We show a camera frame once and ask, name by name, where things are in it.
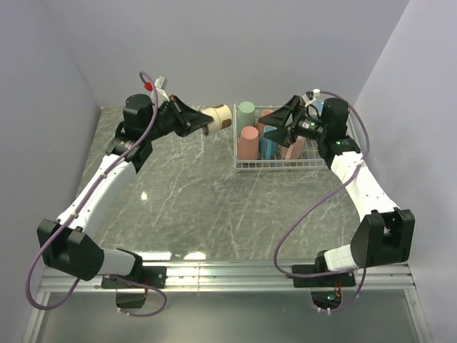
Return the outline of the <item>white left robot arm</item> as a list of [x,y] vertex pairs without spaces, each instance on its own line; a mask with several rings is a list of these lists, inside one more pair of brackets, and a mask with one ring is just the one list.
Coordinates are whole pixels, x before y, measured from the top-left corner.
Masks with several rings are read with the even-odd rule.
[[185,137],[201,129],[212,134],[223,119],[215,108],[197,111],[177,96],[152,99],[135,94],[126,100],[118,125],[97,174],[72,205],[54,221],[37,229],[47,267],[89,281],[96,275],[117,274],[127,287],[144,278],[141,257],[120,249],[102,249],[94,240],[105,212],[152,153],[152,141],[171,132]]

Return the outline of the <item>white and pink mug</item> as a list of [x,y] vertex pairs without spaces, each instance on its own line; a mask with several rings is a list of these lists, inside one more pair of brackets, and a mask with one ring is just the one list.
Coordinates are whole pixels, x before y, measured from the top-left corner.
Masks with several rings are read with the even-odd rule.
[[300,136],[290,147],[281,147],[281,158],[285,160],[300,159],[305,142],[306,140]]

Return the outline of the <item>blue flowered mug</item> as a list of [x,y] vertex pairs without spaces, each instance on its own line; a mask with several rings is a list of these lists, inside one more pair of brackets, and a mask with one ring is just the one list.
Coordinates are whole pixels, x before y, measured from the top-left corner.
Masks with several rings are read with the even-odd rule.
[[276,157],[278,151],[278,144],[270,139],[267,139],[264,135],[270,131],[275,130],[272,126],[266,126],[259,137],[259,151],[262,159],[272,160]]

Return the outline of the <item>tall green plastic cup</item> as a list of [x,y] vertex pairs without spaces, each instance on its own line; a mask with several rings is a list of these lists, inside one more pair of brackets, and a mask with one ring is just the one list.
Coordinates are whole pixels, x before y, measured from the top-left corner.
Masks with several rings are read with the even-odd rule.
[[241,131],[247,126],[256,125],[255,105],[250,101],[243,101],[237,110],[237,129]]

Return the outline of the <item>blue mug orange interior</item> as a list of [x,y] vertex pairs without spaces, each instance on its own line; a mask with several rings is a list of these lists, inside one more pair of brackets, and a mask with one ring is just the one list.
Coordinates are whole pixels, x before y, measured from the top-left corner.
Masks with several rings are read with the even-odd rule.
[[317,101],[313,104],[310,104],[307,107],[308,110],[308,115],[316,120],[319,120],[321,118],[321,112],[323,110],[323,102],[322,101]]

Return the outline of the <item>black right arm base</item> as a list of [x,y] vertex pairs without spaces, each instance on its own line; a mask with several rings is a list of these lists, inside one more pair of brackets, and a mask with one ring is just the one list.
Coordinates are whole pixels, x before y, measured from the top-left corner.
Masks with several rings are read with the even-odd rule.
[[353,272],[313,278],[293,278],[295,288],[316,288],[311,291],[312,304],[317,309],[334,310],[342,305],[344,287],[356,286]]

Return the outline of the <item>tall pink plastic cup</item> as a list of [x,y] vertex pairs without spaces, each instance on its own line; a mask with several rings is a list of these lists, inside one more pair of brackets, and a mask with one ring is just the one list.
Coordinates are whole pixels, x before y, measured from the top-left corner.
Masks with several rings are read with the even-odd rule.
[[237,157],[240,160],[258,159],[258,130],[254,126],[246,126],[241,130]]

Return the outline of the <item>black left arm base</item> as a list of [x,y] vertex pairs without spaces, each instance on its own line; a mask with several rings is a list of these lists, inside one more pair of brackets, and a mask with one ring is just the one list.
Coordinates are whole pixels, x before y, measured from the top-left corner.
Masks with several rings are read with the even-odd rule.
[[166,283],[167,268],[164,266],[142,267],[137,276],[103,277],[102,289],[116,291],[116,306],[120,309],[141,309],[145,303],[150,287],[163,289]]

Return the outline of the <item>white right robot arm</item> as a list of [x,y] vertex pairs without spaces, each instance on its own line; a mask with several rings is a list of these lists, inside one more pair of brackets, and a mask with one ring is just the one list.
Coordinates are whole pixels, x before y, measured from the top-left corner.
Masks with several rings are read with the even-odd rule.
[[[311,115],[322,94],[326,96],[322,109]],[[351,242],[318,256],[312,273],[297,274],[277,267],[287,277],[316,278],[327,286],[345,272],[407,262],[410,256],[415,217],[411,210],[401,209],[391,200],[376,181],[366,164],[371,146],[361,149],[347,133],[350,115],[361,118],[342,96],[315,89],[292,96],[285,105],[259,119],[273,127],[264,136],[282,147],[290,147],[299,137],[318,144],[320,157],[341,185],[317,201],[314,209],[346,190],[360,219]]]

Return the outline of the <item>aluminium front rail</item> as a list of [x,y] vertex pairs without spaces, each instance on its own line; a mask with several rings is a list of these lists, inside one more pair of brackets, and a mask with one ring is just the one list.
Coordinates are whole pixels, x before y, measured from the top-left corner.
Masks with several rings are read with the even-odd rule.
[[[326,288],[295,288],[292,279],[277,271],[270,261],[238,260],[234,262],[159,261],[146,266],[165,266],[164,292],[286,292],[331,291]],[[74,292],[114,292],[102,289],[101,276],[79,282]],[[55,269],[45,268],[39,292],[67,292],[74,278]],[[362,290],[415,289],[407,264],[392,264],[367,269]]]

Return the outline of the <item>stainless steel cup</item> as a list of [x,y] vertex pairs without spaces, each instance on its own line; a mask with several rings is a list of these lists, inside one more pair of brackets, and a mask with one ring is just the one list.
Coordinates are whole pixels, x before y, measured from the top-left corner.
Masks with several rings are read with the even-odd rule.
[[209,107],[201,110],[201,113],[210,116],[213,121],[202,128],[206,136],[215,134],[218,131],[227,129],[232,125],[232,113],[226,104]]

